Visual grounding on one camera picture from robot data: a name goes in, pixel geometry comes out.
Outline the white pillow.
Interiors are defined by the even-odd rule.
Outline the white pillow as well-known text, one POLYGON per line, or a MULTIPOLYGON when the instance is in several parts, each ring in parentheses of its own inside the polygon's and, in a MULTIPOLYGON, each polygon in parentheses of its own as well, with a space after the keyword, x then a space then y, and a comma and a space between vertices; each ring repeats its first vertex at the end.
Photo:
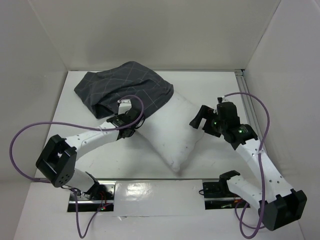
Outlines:
POLYGON ((204 132, 190 126, 200 108, 177 91, 148 117, 138 133, 153 146, 170 169, 178 173, 204 132))

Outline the dark grey checked pillowcase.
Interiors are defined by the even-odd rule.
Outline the dark grey checked pillowcase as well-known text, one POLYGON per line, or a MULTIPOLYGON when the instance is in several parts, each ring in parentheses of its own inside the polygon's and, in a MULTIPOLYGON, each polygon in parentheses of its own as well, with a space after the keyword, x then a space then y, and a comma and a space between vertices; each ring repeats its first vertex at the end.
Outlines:
POLYGON ((174 86, 150 68, 128 61, 109 70, 87 72, 74 92, 96 119, 116 114, 118 100, 128 95, 140 98, 148 118, 171 99, 174 86))

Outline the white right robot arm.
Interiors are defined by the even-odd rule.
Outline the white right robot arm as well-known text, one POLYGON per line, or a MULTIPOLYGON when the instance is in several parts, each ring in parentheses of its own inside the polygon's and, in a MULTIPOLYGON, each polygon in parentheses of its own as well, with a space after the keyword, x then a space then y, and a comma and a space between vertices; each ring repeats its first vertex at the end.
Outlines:
POLYGON ((258 135, 249 124, 240 122, 236 105, 233 102, 220 102, 216 108, 202 105, 189 124, 198 129, 202 120, 205 120, 202 130, 218 138, 223 136, 261 181, 261 188, 258 188, 245 180, 238 171, 231 170, 219 176, 216 187, 204 186, 204 196, 234 194, 241 197, 250 207, 263 214, 262 224, 269 231, 299 220, 307 196, 302 190, 294 190, 267 153, 260 149, 258 135))

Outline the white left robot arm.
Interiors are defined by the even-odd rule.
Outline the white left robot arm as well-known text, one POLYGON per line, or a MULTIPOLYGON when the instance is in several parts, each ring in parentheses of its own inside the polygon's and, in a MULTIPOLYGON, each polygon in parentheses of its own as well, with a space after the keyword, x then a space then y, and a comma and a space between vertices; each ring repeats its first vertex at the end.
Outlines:
POLYGON ((144 120, 139 110, 131 108, 108 118, 97 130, 66 138, 56 134, 48 140, 35 165, 54 187, 76 189, 92 200, 107 189, 92 174, 77 169, 76 161, 103 145, 131 137, 144 120))

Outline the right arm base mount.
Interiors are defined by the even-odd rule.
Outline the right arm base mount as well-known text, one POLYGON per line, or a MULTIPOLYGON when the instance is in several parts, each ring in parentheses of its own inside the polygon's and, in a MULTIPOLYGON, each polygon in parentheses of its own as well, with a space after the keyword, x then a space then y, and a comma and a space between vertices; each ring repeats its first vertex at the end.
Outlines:
POLYGON ((202 189, 198 193, 204 197, 206 210, 243 208, 245 202, 238 195, 231 192, 223 192, 218 181, 204 181, 202 189))

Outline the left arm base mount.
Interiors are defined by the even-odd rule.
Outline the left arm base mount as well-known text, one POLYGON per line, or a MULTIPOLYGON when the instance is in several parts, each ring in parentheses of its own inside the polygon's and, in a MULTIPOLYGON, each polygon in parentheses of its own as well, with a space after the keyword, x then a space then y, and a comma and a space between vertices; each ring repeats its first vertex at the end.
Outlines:
POLYGON ((73 192, 69 195, 67 212, 76 212, 76 200, 78 203, 78 212, 94 213, 96 210, 100 212, 113 212, 116 182, 100 180, 100 190, 94 195, 89 196, 79 190, 76 190, 76 195, 73 192))

